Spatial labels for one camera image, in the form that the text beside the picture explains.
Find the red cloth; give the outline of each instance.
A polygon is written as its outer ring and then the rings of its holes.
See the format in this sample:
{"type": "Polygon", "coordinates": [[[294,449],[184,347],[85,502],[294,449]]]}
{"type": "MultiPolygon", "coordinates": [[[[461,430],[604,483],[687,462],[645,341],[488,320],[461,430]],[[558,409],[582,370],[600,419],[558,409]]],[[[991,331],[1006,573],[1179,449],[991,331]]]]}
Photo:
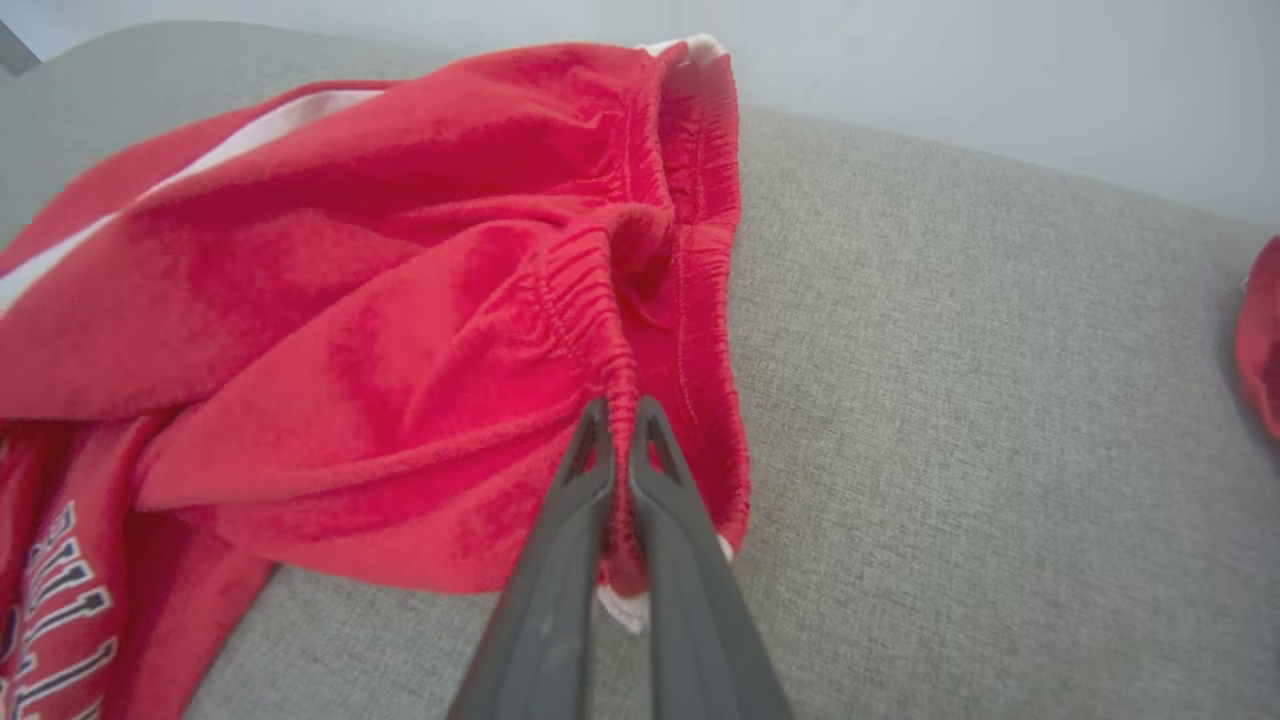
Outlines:
{"type": "Polygon", "coordinates": [[[1244,396],[1280,438],[1280,237],[1253,261],[1235,327],[1235,360],[1244,396]]]}
{"type": "MultiPolygon", "coordinates": [[[[717,49],[307,86],[68,186],[0,256],[8,707],[177,717],[271,562],[500,588],[599,395],[620,469],[664,405],[739,546],[717,49]]],[[[602,582],[632,594],[626,489],[602,582]]]]}

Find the gray upholstery fabric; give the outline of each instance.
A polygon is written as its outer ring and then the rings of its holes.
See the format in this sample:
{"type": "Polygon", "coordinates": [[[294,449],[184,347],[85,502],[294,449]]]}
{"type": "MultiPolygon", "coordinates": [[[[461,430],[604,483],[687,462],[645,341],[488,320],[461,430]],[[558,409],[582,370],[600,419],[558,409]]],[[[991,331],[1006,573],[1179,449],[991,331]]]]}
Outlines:
{"type": "MultiPolygon", "coordinates": [[[[212,23],[95,41],[0,92],[0,228],[127,142],[438,63],[212,23]]],[[[1267,232],[890,133],[742,120],[730,320],[755,495],[736,573],[797,715],[1280,715],[1280,445],[1230,350],[1267,232]]],[[[492,606],[280,569],[187,716],[442,715],[492,606]]],[[[595,626],[593,715],[646,717],[646,639],[595,626]]]]}

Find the gray couch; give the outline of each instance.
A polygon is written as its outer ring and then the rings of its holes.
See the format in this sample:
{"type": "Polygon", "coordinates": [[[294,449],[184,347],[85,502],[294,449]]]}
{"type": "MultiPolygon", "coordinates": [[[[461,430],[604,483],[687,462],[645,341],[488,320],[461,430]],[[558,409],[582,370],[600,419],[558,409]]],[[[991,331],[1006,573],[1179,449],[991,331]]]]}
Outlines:
{"type": "MultiPolygon", "coordinates": [[[[224,23],[95,40],[0,88],[0,232],[174,126],[430,51],[224,23]]],[[[735,562],[801,717],[1280,715],[1280,443],[1242,404],[1268,231],[1100,182],[744,110],[735,562]]],[[[493,597],[280,568],[188,717],[443,714],[493,597]]],[[[595,717],[648,717],[595,624],[595,717]]]]}

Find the white wall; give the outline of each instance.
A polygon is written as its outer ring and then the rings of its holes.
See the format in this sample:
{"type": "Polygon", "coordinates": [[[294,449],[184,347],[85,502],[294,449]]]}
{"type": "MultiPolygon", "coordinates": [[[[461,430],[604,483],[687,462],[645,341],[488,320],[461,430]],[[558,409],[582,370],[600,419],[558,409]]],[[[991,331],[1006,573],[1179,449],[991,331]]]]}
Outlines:
{"type": "Polygon", "coordinates": [[[1280,0],[0,0],[41,58],[160,19],[479,53],[707,31],[745,102],[1029,160],[1280,229],[1280,0]]]}

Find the fleece fabric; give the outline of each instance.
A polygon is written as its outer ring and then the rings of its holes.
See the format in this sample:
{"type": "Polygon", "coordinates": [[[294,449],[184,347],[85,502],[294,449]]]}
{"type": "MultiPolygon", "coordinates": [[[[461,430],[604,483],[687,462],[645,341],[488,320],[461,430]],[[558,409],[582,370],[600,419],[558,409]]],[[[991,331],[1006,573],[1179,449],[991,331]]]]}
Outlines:
{"type": "Polygon", "coordinates": [[[1249,270],[1235,359],[1245,398],[1280,439],[1280,237],[1271,238],[1249,270]]]}
{"type": "Polygon", "coordinates": [[[0,698],[178,717],[273,562],[499,589],[577,416],[671,416],[728,546],[728,56],[556,45],[301,87],[131,147],[0,256],[0,698]]]}

